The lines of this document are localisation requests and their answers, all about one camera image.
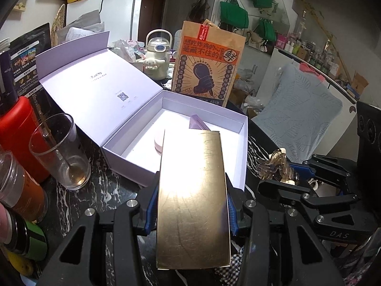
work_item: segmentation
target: purple product package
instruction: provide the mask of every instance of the purple product package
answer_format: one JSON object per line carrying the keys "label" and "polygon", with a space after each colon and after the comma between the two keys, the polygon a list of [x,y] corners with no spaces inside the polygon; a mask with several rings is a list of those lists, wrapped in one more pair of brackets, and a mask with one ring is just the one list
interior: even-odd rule
{"label": "purple product package", "polygon": [[209,130],[210,129],[205,125],[198,115],[191,115],[189,119],[189,129],[198,129],[198,130]]}

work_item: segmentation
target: blue gripper pad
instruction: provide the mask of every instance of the blue gripper pad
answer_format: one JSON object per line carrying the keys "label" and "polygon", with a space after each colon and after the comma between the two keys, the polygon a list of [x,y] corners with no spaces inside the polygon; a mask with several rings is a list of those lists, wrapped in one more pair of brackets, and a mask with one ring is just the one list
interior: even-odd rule
{"label": "blue gripper pad", "polygon": [[290,166],[294,169],[294,171],[299,173],[299,177],[301,179],[308,181],[315,176],[314,169],[312,169],[309,165],[290,162]]}
{"label": "blue gripper pad", "polygon": [[230,195],[227,195],[227,207],[229,209],[229,226],[230,231],[233,236],[238,233],[238,224],[237,224],[237,212],[234,208],[233,201],[230,198]]}
{"label": "blue gripper pad", "polygon": [[152,198],[147,208],[147,219],[145,221],[144,231],[146,235],[149,235],[155,226],[157,219],[157,199],[159,197],[159,185],[156,186]]}

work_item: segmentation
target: kraft paper bag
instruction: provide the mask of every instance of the kraft paper bag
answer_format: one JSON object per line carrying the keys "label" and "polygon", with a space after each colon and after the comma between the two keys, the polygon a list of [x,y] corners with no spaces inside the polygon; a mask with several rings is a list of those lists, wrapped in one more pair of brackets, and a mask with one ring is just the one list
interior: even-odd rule
{"label": "kraft paper bag", "polygon": [[246,38],[184,21],[172,91],[226,106]]}

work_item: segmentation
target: qr code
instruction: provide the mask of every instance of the qr code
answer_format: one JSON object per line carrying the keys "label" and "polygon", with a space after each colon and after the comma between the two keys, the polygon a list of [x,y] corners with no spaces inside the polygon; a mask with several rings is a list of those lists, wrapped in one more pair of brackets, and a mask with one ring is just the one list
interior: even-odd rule
{"label": "qr code", "polygon": [[118,98],[122,101],[126,101],[128,99],[128,96],[124,92],[122,92],[121,94],[118,94]]}

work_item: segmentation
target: box lid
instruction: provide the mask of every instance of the box lid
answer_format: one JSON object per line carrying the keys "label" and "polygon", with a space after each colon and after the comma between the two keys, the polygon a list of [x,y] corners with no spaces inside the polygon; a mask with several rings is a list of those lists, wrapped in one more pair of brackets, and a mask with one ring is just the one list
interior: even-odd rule
{"label": "box lid", "polygon": [[106,141],[162,88],[107,49],[109,32],[36,56],[40,83],[95,143]]}

